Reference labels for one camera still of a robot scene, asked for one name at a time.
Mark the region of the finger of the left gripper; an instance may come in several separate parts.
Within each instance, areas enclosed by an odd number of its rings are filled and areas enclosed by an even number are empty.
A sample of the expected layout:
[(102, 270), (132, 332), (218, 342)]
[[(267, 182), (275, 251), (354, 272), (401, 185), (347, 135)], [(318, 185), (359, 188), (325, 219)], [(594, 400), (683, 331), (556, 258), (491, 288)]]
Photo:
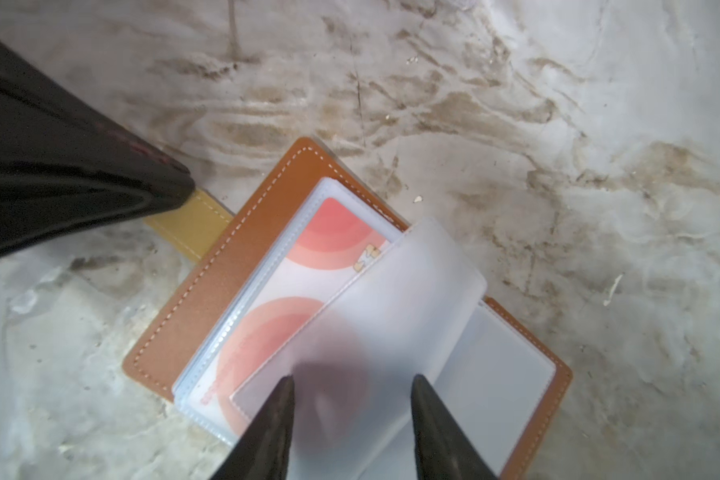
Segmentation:
[(174, 210), (194, 190), (182, 163), (0, 42), (0, 257)]

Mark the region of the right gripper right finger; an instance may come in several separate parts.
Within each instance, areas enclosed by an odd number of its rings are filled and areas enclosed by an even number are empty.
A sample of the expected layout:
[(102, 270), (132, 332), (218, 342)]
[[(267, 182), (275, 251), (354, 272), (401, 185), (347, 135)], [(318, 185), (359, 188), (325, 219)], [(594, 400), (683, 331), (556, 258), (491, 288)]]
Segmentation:
[(413, 378), (410, 401), (418, 479), (497, 480), (422, 374)]

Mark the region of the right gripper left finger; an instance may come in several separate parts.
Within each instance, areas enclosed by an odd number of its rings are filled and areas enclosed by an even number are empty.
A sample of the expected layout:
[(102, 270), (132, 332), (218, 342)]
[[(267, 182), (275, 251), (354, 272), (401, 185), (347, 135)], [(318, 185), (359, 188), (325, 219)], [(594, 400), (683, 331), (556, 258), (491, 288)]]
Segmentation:
[(282, 377), (211, 480), (287, 477), (295, 415), (295, 381)]

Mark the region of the brown leather card holder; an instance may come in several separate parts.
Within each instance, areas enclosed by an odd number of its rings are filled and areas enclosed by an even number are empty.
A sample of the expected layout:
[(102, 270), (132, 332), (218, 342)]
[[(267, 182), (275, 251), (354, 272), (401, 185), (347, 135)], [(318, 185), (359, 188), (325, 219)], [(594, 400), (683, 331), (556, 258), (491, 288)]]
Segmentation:
[[(166, 400), (219, 314), (263, 259), (321, 179), (338, 181), (395, 232), (407, 222), (324, 144), (302, 137), (235, 215), (197, 193), (150, 224), (196, 258), (192, 272), (149, 324), (122, 364), (124, 373)], [(571, 369), (495, 299), (479, 303), (436, 382), (477, 450), (502, 479), (531, 464), (572, 381)]]

